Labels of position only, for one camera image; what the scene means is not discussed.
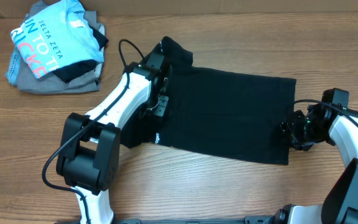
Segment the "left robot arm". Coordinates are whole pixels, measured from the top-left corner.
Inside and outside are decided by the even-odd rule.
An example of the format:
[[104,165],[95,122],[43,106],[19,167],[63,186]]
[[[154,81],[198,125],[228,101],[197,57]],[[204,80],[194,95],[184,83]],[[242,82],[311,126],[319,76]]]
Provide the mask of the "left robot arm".
[[172,68],[161,53],[145,63],[132,63],[118,86],[85,115],[67,117],[57,174],[76,192],[80,223],[112,223],[109,186],[119,165],[121,131],[130,117],[162,118],[168,97],[164,90]]

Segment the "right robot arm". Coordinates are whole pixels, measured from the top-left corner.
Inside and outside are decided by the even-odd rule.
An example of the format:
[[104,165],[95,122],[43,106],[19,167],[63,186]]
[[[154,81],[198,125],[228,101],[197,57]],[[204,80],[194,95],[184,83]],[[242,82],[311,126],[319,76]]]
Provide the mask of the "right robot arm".
[[321,142],[336,146],[345,170],[322,204],[286,205],[266,223],[358,223],[358,111],[348,102],[348,91],[326,90],[321,100],[309,100],[307,114],[294,111],[281,123],[297,151]]

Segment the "black t-shirt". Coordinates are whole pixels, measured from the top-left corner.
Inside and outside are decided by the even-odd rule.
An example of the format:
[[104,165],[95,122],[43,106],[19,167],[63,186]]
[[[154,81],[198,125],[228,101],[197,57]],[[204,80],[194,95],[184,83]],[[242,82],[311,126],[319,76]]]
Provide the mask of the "black t-shirt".
[[121,143],[154,143],[212,156],[288,164],[281,123],[293,110],[296,80],[195,67],[193,54],[170,37],[154,47],[172,66],[161,118],[133,114]]

